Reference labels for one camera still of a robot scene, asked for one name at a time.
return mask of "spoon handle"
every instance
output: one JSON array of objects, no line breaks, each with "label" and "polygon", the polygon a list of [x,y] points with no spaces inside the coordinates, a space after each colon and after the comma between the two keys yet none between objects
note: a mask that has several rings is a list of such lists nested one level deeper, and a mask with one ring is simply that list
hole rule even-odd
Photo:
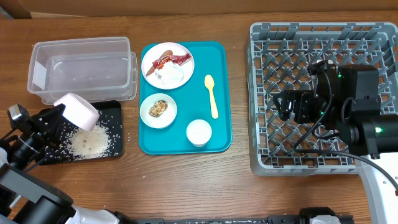
[{"label": "spoon handle", "polygon": [[218,118],[218,109],[217,109],[216,100],[214,99],[213,89],[209,90],[209,94],[210,94],[211,116],[213,117],[213,119],[217,119]]}]

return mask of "spoon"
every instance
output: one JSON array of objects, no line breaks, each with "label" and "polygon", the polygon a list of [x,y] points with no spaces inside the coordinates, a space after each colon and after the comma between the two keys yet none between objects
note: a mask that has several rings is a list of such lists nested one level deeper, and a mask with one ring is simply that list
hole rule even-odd
[{"label": "spoon", "polygon": [[217,119],[218,118],[218,110],[217,110],[217,104],[216,104],[216,100],[214,99],[214,93],[213,93],[214,79],[211,75],[207,75],[205,77],[205,87],[209,90],[209,94],[210,94],[211,116],[213,117],[213,119]]}]

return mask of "blue tray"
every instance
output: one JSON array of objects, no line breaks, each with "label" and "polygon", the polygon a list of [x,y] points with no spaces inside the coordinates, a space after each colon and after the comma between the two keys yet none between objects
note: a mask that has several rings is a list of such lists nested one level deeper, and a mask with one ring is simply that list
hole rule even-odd
[{"label": "blue tray", "polygon": [[[173,123],[164,129],[154,129],[139,121],[139,145],[151,155],[190,154],[223,152],[232,143],[231,108],[229,106],[228,72],[224,47],[217,42],[183,42],[195,59],[195,70],[191,79],[180,88],[161,90],[141,77],[139,104],[154,93],[165,93],[177,104],[177,116]],[[156,44],[145,47],[145,53]],[[214,78],[214,96],[219,117],[213,119],[210,111],[209,92],[205,87],[205,76]],[[195,147],[187,138],[187,126],[195,119],[209,122],[213,135],[203,147]]]}]

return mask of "gray plastic basket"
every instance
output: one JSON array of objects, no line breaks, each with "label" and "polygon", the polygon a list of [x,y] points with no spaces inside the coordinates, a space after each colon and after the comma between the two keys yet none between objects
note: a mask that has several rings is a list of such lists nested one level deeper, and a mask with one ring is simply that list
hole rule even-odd
[{"label": "gray plastic basket", "polygon": [[[272,96],[282,90],[311,89],[308,64],[320,59],[337,65],[369,64],[379,69],[381,114],[395,113],[398,93],[397,27],[391,23],[255,23],[246,43],[251,170],[256,175],[357,174],[354,161],[341,156],[301,155],[291,151],[312,124],[297,124],[294,114],[279,119]],[[320,127],[318,135],[330,134]],[[338,138],[309,136],[298,147],[347,151]]]}]

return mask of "sausage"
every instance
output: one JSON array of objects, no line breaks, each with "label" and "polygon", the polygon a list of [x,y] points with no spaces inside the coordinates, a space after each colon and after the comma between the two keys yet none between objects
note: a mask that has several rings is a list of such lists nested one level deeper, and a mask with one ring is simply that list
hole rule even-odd
[{"label": "sausage", "polygon": [[[164,56],[168,56],[168,55],[173,55],[173,52],[171,51],[171,50],[166,50],[163,54],[162,54],[162,56],[160,56],[159,57],[159,59],[161,59],[162,57],[164,57]],[[149,71],[147,72],[147,75],[146,76],[149,76],[150,74],[152,74],[154,71],[155,71],[155,67],[151,67],[150,69],[149,69]]]}]

